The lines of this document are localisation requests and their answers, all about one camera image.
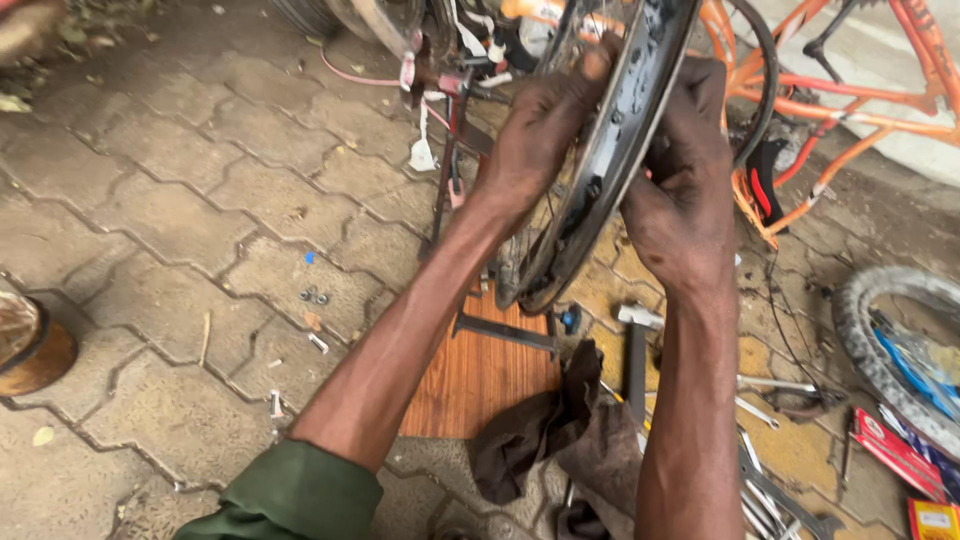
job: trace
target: tire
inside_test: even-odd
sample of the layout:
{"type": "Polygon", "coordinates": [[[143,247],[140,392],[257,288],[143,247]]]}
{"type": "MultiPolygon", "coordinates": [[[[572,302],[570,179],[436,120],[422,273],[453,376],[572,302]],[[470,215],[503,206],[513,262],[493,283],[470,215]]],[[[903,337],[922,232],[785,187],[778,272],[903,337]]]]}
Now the tire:
{"type": "Polygon", "coordinates": [[[780,63],[777,57],[777,42],[773,34],[770,33],[770,27],[760,12],[754,8],[747,0],[725,0],[734,6],[743,17],[750,23],[750,28],[756,37],[758,48],[763,55],[763,90],[761,91],[760,101],[756,104],[756,114],[747,130],[747,138],[736,148],[733,153],[733,168],[743,167],[760,141],[763,140],[767,132],[767,125],[770,124],[770,118],[774,115],[774,102],[777,100],[777,80],[780,76],[780,63]]]}
{"type": "Polygon", "coordinates": [[[343,26],[325,0],[271,0],[271,3],[305,36],[330,37],[343,26]]]}
{"type": "Polygon", "coordinates": [[[960,460],[960,425],[906,379],[874,335],[870,304],[898,294],[944,313],[960,327],[960,284],[905,266],[880,266],[854,274],[833,294],[833,326],[857,371],[891,410],[953,460],[960,460]]]}

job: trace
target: dry leaf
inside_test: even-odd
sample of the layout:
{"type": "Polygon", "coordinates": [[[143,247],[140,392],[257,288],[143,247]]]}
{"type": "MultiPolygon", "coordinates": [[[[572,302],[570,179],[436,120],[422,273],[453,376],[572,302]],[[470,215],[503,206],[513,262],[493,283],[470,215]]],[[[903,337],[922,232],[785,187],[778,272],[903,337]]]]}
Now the dry leaf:
{"type": "Polygon", "coordinates": [[[313,311],[306,311],[303,314],[303,322],[305,322],[308,327],[313,329],[313,331],[320,331],[321,321],[322,319],[320,318],[320,315],[314,313],[313,311]]]}
{"type": "Polygon", "coordinates": [[[54,429],[44,426],[34,433],[34,446],[43,446],[54,440],[54,429]]]}

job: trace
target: paving stone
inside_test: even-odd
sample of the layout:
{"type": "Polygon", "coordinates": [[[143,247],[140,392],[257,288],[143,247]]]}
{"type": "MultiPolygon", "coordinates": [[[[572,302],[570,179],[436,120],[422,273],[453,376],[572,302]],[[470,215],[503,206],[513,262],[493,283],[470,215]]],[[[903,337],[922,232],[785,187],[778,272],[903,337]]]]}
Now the paving stone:
{"type": "Polygon", "coordinates": [[[225,53],[204,72],[202,81],[220,82],[238,95],[261,105],[276,107],[287,114],[306,110],[310,98],[323,87],[277,69],[267,61],[225,53]]]}
{"type": "Polygon", "coordinates": [[[61,199],[81,210],[104,202],[128,167],[100,156],[59,126],[16,140],[4,153],[7,172],[36,197],[61,199]]]}
{"type": "Polygon", "coordinates": [[[400,225],[377,223],[367,214],[347,224],[347,237],[330,252],[350,270],[367,270],[394,291],[417,273],[420,239],[400,225]]]}
{"type": "Polygon", "coordinates": [[[327,330],[348,341],[363,327],[364,305],[380,290],[380,283],[362,272],[342,272],[322,257],[307,264],[303,253],[295,245],[257,238],[247,246],[245,260],[229,273],[227,282],[237,294],[262,294],[302,330],[307,326],[298,295],[316,285],[330,302],[311,308],[324,319],[327,330]]]}
{"type": "Polygon", "coordinates": [[[201,83],[186,73],[159,75],[160,86],[141,99],[157,114],[179,116],[199,126],[213,115],[213,108],[233,94],[223,85],[201,83]]]}
{"type": "Polygon", "coordinates": [[[164,182],[186,182],[202,193],[223,180],[227,163],[243,156],[235,146],[209,142],[145,110],[124,115],[98,146],[130,157],[164,182]]]}
{"type": "Polygon", "coordinates": [[[144,351],[84,428],[105,446],[136,444],[179,479],[226,485],[270,445],[268,409],[244,403],[199,366],[175,368],[144,351]]]}
{"type": "Polygon", "coordinates": [[[634,249],[633,245],[629,244],[629,239],[627,244],[622,243],[621,237],[624,236],[626,236],[626,233],[623,232],[623,218],[608,219],[607,225],[604,225],[603,230],[600,231],[600,237],[597,238],[597,245],[593,248],[593,258],[610,268],[621,250],[630,251],[634,249]]]}
{"type": "Polygon", "coordinates": [[[410,122],[389,120],[364,103],[326,91],[313,98],[310,112],[299,115],[298,120],[304,126],[333,133],[362,154],[381,156],[394,165],[410,158],[410,145],[419,135],[410,122]]]}
{"type": "MultiPolygon", "coordinates": [[[[484,535],[488,540],[534,540],[514,520],[498,514],[477,516],[457,501],[450,501],[444,513],[437,520],[435,534],[441,534],[449,528],[466,528],[484,535]]],[[[552,540],[553,537],[540,537],[540,540],[552,540]]]]}
{"type": "MultiPolygon", "coordinates": [[[[846,527],[837,530],[833,534],[833,540],[895,540],[903,537],[895,535],[880,523],[871,524],[869,527],[860,525],[850,514],[828,502],[815,491],[794,492],[789,493],[789,495],[810,513],[814,515],[831,514],[843,522],[846,527]]],[[[807,531],[802,531],[801,536],[804,540],[812,540],[813,538],[807,531]]]]}
{"type": "Polygon", "coordinates": [[[77,361],[53,384],[36,392],[13,398],[18,405],[52,405],[70,422],[89,414],[107,395],[110,373],[143,349],[145,343],[124,328],[77,333],[77,361]]]}
{"type": "Polygon", "coordinates": [[[274,317],[256,334],[253,356],[230,379],[248,396],[269,396],[272,389],[295,411],[301,411],[317,388],[333,373],[347,349],[320,333],[330,347],[322,355],[307,339],[309,332],[298,331],[282,317],[274,317]],[[277,359],[283,363],[270,367],[277,359]]]}
{"type": "Polygon", "coordinates": [[[636,254],[633,245],[628,244],[621,247],[620,257],[613,265],[613,272],[630,283],[646,283],[660,294],[663,293],[663,285],[661,285],[653,273],[640,262],[640,257],[636,254]]]}
{"type": "Polygon", "coordinates": [[[863,523],[880,521],[893,532],[907,536],[906,499],[912,490],[886,465],[854,447],[848,487],[840,501],[844,509],[863,523]]]}
{"type": "Polygon", "coordinates": [[[42,408],[0,406],[0,462],[0,536],[9,540],[106,538],[117,502],[151,474],[132,450],[97,452],[42,408]],[[34,446],[45,426],[53,440],[34,446]]]}
{"type": "Polygon", "coordinates": [[[398,478],[386,469],[376,474],[383,486],[383,499],[373,514],[370,537],[373,540],[421,540],[427,522],[444,500],[442,487],[424,476],[398,478]]]}
{"type": "Polygon", "coordinates": [[[210,193],[223,209],[243,209],[284,240],[306,240],[327,252],[344,234],[358,208],[340,195],[323,195],[284,169],[242,160],[227,170],[227,181],[210,193]]]}
{"type": "Polygon", "coordinates": [[[543,501],[538,463],[527,475],[525,496],[504,506],[485,500],[477,490],[470,472],[467,443],[462,439],[398,437],[387,456],[387,463],[404,476],[429,472],[437,481],[456,493],[473,511],[485,514],[496,510],[511,516],[522,527],[530,528],[543,501]]]}
{"type": "Polygon", "coordinates": [[[8,183],[0,184],[0,215],[0,267],[31,290],[55,288],[83,269],[91,270],[84,275],[87,285],[102,282],[106,274],[92,275],[100,259],[130,244],[119,233],[92,232],[60,203],[31,203],[8,183]]]}
{"type": "Polygon", "coordinates": [[[560,302],[576,302],[597,320],[603,321],[608,328],[619,329],[623,328],[623,325],[616,320],[615,311],[621,304],[640,302],[657,311],[662,298],[650,285],[630,285],[598,263],[588,261],[560,302]]]}
{"type": "Polygon", "coordinates": [[[237,242],[256,230],[239,211],[219,211],[182,184],[143,173],[117,186],[91,218],[108,231],[128,231],[173,263],[195,264],[214,276],[236,260],[237,242]]]}
{"type": "Polygon", "coordinates": [[[760,463],[790,484],[813,487],[835,497],[837,471],[828,462],[833,452],[833,438],[829,433],[816,424],[795,424],[775,413],[757,395],[743,393],[740,397],[780,422],[779,430],[771,430],[762,420],[737,408],[737,422],[750,433],[760,463]]]}
{"type": "Polygon", "coordinates": [[[433,228],[433,208],[437,187],[429,182],[402,185],[392,191],[364,201],[373,214],[383,221],[402,221],[424,236],[433,228]]]}
{"type": "Polygon", "coordinates": [[[116,540],[173,538],[186,522],[216,511],[219,497],[219,493],[211,490],[177,493],[162,476],[153,475],[124,504],[112,537],[116,540]]]}
{"type": "Polygon", "coordinates": [[[251,335],[273,313],[255,299],[234,300],[196,270],[163,266],[140,253],[115,269],[113,285],[86,311],[100,326],[133,325],[176,363],[197,363],[210,312],[205,362],[229,373],[251,353],[251,335]]]}
{"type": "Polygon", "coordinates": [[[267,164],[293,167],[304,176],[324,164],[337,139],[323,130],[305,130],[276,112],[234,99],[223,104],[207,131],[216,140],[238,143],[267,164]]]}
{"type": "Polygon", "coordinates": [[[338,146],[315,182],[324,191],[346,193],[365,201],[402,187],[409,180],[380,158],[359,156],[338,146]]]}

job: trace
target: bicycle wheel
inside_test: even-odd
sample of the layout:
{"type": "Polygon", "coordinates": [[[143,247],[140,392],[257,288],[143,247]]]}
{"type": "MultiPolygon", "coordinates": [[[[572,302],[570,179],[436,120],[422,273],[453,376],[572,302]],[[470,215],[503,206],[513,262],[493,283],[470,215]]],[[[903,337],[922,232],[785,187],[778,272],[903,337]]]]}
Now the bicycle wheel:
{"type": "Polygon", "coordinates": [[[871,305],[877,297],[907,297],[946,315],[960,328],[960,285],[905,266],[854,274],[833,294],[833,326],[847,355],[884,403],[938,450],[960,459],[960,425],[921,395],[876,337],[871,305]]]}
{"type": "MultiPolygon", "coordinates": [[[[516,300],[528,314],[548,309],[576,277],[640,168],[700,2],[633,4],[625,10],[633,13],[625,20],[624,52],[589,128],[582,158],[575,165],[572,156],[567,160],[557,185],[540,201],[527,227],[501,246],[496,273],[500,308],[516,300]]],[[[606,7],[596,0],[569,0],[538,71],[570,66],[582,50],[580,30],[591,19],[596,25],[594,12],[606,7]]]]}

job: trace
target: finger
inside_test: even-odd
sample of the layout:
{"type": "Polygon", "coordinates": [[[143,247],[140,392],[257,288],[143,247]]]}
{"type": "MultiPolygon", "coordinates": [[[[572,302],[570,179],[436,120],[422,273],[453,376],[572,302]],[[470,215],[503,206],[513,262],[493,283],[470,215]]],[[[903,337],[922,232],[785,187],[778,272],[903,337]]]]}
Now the finger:
{"type": "Polygon", "coordinates": [[[566,82],[564,93],[550,112],[548,122],[560,137],[573,136],[588,113],[607,89],[607,82],[618,53],[616,42],[604,39],[591,45],[584,54],[580,69],[566,82]]]}

